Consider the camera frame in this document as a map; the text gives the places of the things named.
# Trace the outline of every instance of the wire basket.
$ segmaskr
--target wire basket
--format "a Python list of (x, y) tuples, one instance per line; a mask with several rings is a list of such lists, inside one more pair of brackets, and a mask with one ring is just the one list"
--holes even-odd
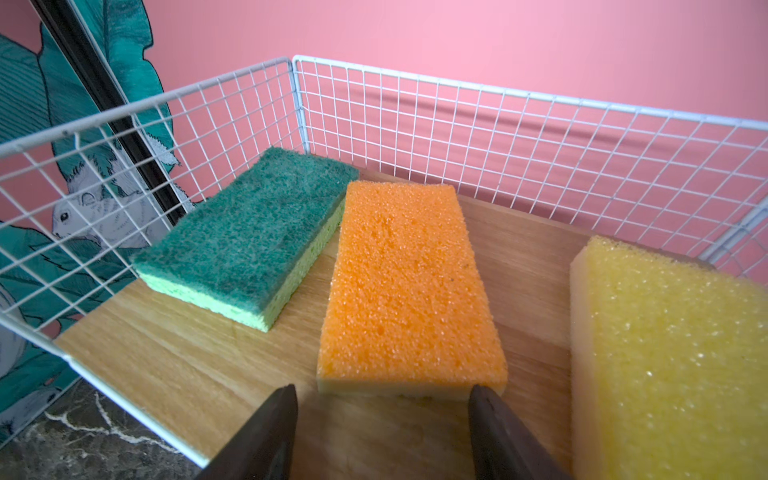
[[(151, 158), (128, 160), (109, 128), (119, 118)], [(764, 122), (278, 58), (0, 145), (0, 278), (14, 282), (0, 323), (63, 356), (51, 338), (131, 282), (133, 252), (171, 228), (154, 193), (171, 185), (189, 211), (271, 146), (452, 184), (767, 284), (767, 141)], [(164, 185), (143, 184), (148, 162)]]

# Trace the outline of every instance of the green scouring pad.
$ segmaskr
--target green scouring pad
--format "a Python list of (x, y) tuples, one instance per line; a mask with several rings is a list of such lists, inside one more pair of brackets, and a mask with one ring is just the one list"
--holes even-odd
[(270, 148), (134, 259), (152, 289), (264, 332), (339, 226), (354, 167)]

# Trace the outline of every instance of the marble countertop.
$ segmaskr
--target marble countertop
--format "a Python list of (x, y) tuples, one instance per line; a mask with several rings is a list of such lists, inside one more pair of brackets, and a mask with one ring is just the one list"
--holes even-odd
[(192, 479), (200, 469), (81, 380), (0, 450), (0, 479)]

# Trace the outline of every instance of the sponge layer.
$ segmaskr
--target sponge layer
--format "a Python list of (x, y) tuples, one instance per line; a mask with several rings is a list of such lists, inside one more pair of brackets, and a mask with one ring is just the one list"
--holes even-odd
[(768, 296), (594, 237), (571, 265), (577, 478), (768, 472)]
[(270, 148), (134, 267), (156, 291), (266, 332), (338, 226), (358, 176), (338, 161)]
[(507, 363), (450, 186), (353, 182), (317, 366), (321, 392), (467, 399)]

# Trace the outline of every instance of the wood grain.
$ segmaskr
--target wood grain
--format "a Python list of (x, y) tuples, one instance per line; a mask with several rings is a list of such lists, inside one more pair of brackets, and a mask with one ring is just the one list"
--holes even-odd
[[(374, 181), (393, 177), (364, 171)], [(504, 400), (571, 468), (570, 262), (589, 233), (460, 197), (509, 365)], [(473, 478), (467, 405), (319, 396), (315, 368), (338, 232), (267, 334), (137, 280), (57, 344), (213, 457), (274, 389), (294, 383), (292, 478)]]

